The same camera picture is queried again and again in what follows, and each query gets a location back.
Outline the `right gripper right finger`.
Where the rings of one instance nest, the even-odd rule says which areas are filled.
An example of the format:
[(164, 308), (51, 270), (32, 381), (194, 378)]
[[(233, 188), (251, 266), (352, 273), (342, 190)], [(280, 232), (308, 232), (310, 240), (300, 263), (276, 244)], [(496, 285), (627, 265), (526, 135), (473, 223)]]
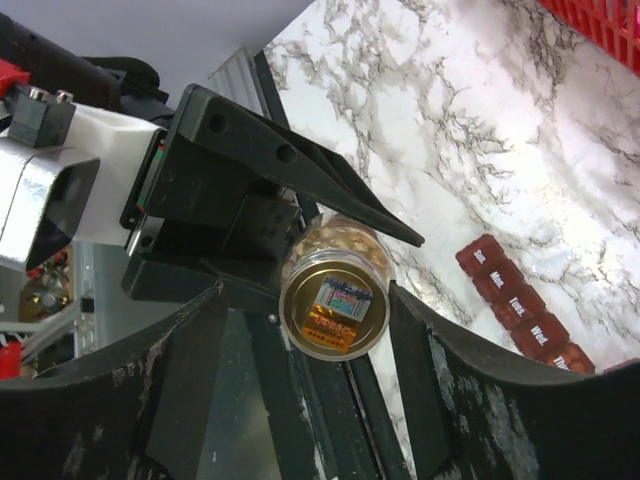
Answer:
[(389, 332), (421, 479), (635, 479), (639, 367), (524, 358), (392, 285)]

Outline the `clear pill bottle yellow pills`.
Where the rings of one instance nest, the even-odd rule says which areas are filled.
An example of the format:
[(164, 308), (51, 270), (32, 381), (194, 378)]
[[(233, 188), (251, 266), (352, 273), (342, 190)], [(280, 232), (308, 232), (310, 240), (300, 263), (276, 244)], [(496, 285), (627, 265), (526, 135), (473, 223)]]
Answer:
[(315, 217), (281, 270), (279, 319), (289, 340), (323, 361), (367, 354), (390, 319), (389, 251), (371, 228), (344, 215)]

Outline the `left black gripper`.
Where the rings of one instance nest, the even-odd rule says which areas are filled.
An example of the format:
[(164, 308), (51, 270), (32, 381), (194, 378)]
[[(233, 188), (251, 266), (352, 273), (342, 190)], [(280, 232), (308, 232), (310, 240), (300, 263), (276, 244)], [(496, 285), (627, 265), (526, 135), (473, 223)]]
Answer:
[(413, 246), (346, 159), (197, 84), (154, 132), (121, 215), (133, 300), (185, 304), (221, 282), (228, 307), (276, 310), (297, 207), (284, 188)]

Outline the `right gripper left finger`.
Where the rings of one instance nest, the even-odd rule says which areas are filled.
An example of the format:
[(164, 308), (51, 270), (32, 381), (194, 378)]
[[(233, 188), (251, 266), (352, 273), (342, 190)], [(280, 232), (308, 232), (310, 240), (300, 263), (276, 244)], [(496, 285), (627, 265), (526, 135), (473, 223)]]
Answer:
[(227, 318), (217, 282), (94, 353), (2, 381), (2, 478), (196, 478)]

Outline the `red weekly pill organizer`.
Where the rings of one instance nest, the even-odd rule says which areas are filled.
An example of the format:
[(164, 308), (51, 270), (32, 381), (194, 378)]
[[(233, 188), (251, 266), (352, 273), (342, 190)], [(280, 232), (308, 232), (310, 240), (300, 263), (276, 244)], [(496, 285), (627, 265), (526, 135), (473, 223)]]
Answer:
[(455, 259), (524, 357), (566, 371), (595, 372), (591, 359), (495, 237), (479, 236)]

